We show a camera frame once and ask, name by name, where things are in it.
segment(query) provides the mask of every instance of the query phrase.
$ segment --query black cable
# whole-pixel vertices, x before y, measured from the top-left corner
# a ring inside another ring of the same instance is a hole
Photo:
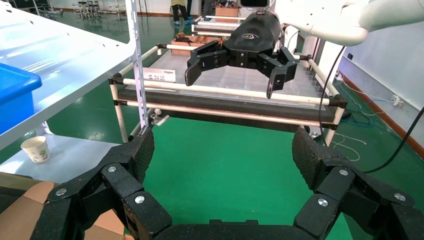
[[[290,39],[288,40],[288,44],[287,44],[287,47],[290,47],[290,42],[292,41],[292,38],[296,35],[296,34],[298,34],[298,33],[300,33],[301,31],[297,31],[297,32],[295,32],[291,37],[290,37]]]
[[[146,17],[149,18],[149,12],[147,11],[147,3],[146,0],[144,0],[144,7],[146,8]]]
[[[329,83],[330,76],[331,76],[331,74],[332,74],[332,72],[334,70],[334,67],[336,66],[337,60],[340,58],[340,55],[342,55],[342,53],[345,50],[345,48],[346,48],[346,46],[343,46],[341,48],[340,52],[338,53],[337,57],[334,60],[334,63],[331,66],[331,70],[328,73],[327,80],[325,80],[325,83],[324,83],[324,89],[322,90],[321,100],[319,101],[319,109],[318,109],[319,130],[321,130],[321,138],[322,138],[322,140],[324,142],[324,145],[326,147],[328,147],[328,145],[326,143],[326,140],[324,139],[323,123],[321,122],[321,108],[323,106],[324,94],[326,94],[326,88],[327,88],[327,84]]]
[[[400,142],[399,146],[397,147],[396,151],[394,151],[393,155],[389,158],[389,160],[387,160],[383,165],[374,168],[372,170],[369,171],[364,171],[364,173],[366,174],[370,174],[370,173],[374,173],[377,172],[378,170],[382,170],[383,168],[387,167],[391,162],[393,162],[393,160],[396,158],[396,156],[398,155],[398,153],[401,151],[402,147],[405,145],[405,143],[407,142],[409,136],[412,133],[412,130],[414,130],[415,125],[417,125],[418,121],[420,120],[421,116],[424,113],[424,107],[421,109],[421,111],[419,111],[418,115],[416,116],[415,120],[412,122],[412,125],[409,127],[408,132],[406,133],[405,137],[402,139],[402,142]]]

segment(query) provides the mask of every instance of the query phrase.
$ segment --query black foam padding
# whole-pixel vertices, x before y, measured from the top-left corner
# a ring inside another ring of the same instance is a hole
[[[124,88],[119,90],[118,97],[120,100],[137,101],[136,91],[131,89]],[[220,99],[198,95],[185,95],[179,94],[178,92],[171,93],[147,91],[146,100],[151,104],[164,104],[207,110],[229,111],[307,121],[319,120],[317,109],[302,108],[298,106],[275,105],[270,103],[257,103],[243,100]],[[324,107],[325,111],[321,112],[321,121],[332,123],[336,108],[328,106]]]
[[[341,151],[316,143],[303,128],[299,128],[294,133],[291,151],[294,163],[300,170],[306,184],[311,190],[315,186],[317,173],[322,160],[346,158]]]
[[[132,141],[137,142],[133,148],[131,157],[137,180],[142,184],[146,177],[146,171],[152,161],[155,151],[155,139],[150,127],[145,127],[140,134]]]

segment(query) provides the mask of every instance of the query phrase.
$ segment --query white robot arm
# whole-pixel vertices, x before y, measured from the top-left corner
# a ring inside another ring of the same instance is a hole
[[[424,0],[276,0],[272,8],[281,23],[343,46],[358,45],[376,30],[424,21]]]

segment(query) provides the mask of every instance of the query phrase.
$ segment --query shelf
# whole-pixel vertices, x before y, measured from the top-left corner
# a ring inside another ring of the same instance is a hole
[[[34,163],[21,150],[0,165],[0,172],[61,184],[94,168],[109,149],[117,145],[53,134],[44,136],[50,151],[49,161]]]
[[[135,44],[77,29],[0,1],[0,63],[40,75],[35,114],[0,135],[13,143],[129,64]]]

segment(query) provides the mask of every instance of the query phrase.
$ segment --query green epoxy floor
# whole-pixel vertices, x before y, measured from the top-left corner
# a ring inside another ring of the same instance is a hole
[[[128,42],[126,20],[108,15],[99,24],[88,24],[65,12],[59,22],[121,42]],[[177,32],[190,34],[190,28],[175,29],[167,17],[143,17],[143,51],[157,43],[168,43]],[[148,66],[154,57],[145,60]],[[357,102],[364,104],[352,91]],[[357,110],[353,103],[349,109]],[[139,121],[135,107],[123,107],[128,132]],[[355,118],[365,121],[357,113]],[[109,84],[103,84],[78,99],[48,120],[57,135],[121,143],[121,135]],[[173,222],[207,223],[209,219],[245,221],[260,224],[291,225],[297,212],[312,192],[308,190],[293,163],[293,133],[187,119],[169,119],[154,128],[155,154],[144,186],[173,216]],[[400,141],[379,128],[362,128],[342,123],[337,132],[366,142],[346,139],[343,144],[355,149],[360,160],[354,164],[369,170],[386,161]],[[0,163],[20,149],[28,134],[0,151]],[[334,141],[341,141],[336,136]],[[358,158],[349,149],[337,146],[348,158]],[[408,147],[384,170],[372,174],[414,197],[424,211],[424,164]],[[340,216],[328,239],[371,239],[346,217]]]

